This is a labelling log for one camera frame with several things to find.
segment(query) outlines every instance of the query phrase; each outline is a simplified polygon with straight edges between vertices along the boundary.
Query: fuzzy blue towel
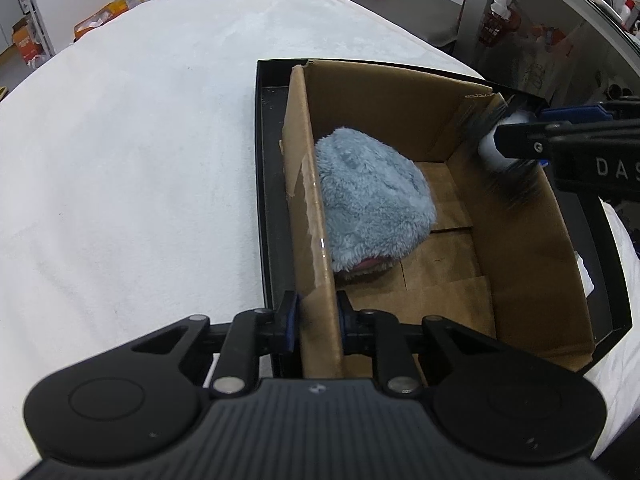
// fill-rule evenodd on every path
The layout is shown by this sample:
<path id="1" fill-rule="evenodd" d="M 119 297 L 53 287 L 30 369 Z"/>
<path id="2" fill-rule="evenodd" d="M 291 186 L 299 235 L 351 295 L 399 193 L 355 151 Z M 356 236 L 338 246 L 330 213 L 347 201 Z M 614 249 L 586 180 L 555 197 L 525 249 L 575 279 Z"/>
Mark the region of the fuzzy blue towel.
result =
<path id="1" fill-rule="evenodd" d="M 396 150 L 337 128 L 318 140 L 316 159 L 334 272 L 368 258 L 400 260 L 429 235 L 436 221 L 429 186 Z"/>

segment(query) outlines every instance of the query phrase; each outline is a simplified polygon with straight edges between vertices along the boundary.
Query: white blanket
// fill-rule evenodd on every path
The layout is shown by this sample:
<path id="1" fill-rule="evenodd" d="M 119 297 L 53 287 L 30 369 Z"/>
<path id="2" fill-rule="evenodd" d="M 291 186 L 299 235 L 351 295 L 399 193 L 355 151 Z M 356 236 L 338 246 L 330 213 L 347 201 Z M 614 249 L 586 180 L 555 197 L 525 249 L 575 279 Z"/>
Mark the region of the white blanket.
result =
<path id="1" fill-rule="evenodd" d="M 594 458 L 640 415 L 640 261 L 616 212 L 609 204 L 602 203 L 602 206 L 625 273 L 634 326 L 585 374 L 607 403 L 607 422 L 593 451 Z"/>
<path id="2" fill-rule="evenodd" d="M 153 0 L 0 104 L 0 478 L 37 459 L 22 402 L 44 375 L 262 305 L 255 64 L 279 57 L 477 75 L 348 0 Z"/>

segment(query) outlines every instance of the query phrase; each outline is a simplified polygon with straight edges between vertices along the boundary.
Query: shelf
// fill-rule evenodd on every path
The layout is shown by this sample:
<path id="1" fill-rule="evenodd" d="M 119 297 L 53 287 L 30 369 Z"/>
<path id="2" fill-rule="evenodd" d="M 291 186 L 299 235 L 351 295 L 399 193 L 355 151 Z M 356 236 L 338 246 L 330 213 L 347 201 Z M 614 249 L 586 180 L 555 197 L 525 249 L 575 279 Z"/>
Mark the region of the shelf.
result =
<path id="1" fill-rule="evenodd" d="M 467 64 L 473 65 L 481 20 L 490 1 L 493 0 L 466 0 L 454 56 Z M 591 0 L 562 1 L 580 14 L 622 56 L 636 75 L 640 76 L 640 48 L 624 30 Z"/>

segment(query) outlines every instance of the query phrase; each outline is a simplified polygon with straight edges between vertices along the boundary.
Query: orange box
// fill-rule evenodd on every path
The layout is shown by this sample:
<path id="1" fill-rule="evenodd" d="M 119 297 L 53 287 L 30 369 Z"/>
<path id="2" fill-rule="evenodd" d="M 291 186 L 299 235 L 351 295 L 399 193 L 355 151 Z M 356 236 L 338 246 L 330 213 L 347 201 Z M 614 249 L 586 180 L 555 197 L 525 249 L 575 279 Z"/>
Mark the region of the orange box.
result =
<path id="1" fill-rule="evenodd" d="M 94 30 L 94 28 L 98 28 L 101 25 L 110 22 L 116 16 L 133 9 L 133 7 L 137 7 L 144 1 L 145 0 L 113 0 L 93 16 L 88 17 L 86 20 L 78 23 L 74 27 L 74 37 L 76 38 L 76 41 L 82 38 L 90 30 Z"/>
<path id="2" fill-rule="evenodd" d="M 35 43 L 29 34 L 27 25 L 23 25 L 12 34 L 15 46 L 18 47 L 20 55 L 25 63 L 30 62 L 38 54 L 42 54 L 42 45 Z"/>

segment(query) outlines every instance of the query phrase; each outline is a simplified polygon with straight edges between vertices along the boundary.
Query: floor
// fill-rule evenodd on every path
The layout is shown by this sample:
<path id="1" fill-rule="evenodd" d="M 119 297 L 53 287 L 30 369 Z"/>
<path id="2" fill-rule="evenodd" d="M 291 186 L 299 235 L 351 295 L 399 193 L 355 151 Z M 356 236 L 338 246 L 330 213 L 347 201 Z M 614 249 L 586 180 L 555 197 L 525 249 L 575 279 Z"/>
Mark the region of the floor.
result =
<path id="1" fill-rule="evenodd" d="M 0 86 L 6 86 L 9 92 L 27 79 L 31 72 L 33 70 L 22 60 L 15 47 L 0 54 Z"/>

